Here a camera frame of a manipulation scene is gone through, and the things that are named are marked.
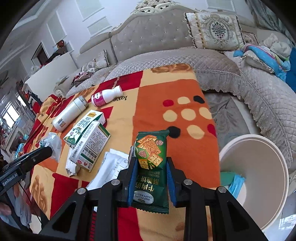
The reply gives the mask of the left hand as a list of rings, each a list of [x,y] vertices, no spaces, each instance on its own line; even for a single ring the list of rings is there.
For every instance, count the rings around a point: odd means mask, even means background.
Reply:
[[[5,203],[0,203],[0,214],[4,216],[11,215],[11,209]]]

